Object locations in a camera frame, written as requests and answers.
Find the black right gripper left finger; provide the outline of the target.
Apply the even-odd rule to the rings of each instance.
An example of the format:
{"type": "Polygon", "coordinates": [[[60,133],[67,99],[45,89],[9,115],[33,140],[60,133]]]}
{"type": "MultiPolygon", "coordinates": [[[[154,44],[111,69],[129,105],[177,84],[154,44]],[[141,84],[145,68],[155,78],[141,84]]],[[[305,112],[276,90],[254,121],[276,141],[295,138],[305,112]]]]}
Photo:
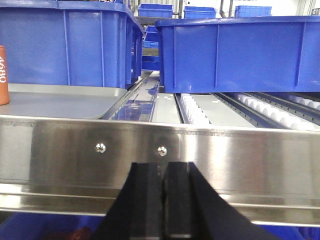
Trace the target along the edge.
{"type": "Polygon", "coordinates": [[[92,240],[162,240],[162,178],[155,163],[131,164],[92,240]]]}

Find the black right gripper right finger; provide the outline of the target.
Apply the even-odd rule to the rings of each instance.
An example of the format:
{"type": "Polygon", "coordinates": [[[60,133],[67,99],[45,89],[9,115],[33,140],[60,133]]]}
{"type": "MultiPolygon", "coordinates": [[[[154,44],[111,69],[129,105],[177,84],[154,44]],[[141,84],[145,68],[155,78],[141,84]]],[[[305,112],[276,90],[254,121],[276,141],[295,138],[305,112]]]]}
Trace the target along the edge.
{"type": "Polygon", "coordinates": [[[276,240],[211,187],[192,162],[170,162],[164,175],[166,240],[276,240]]]}

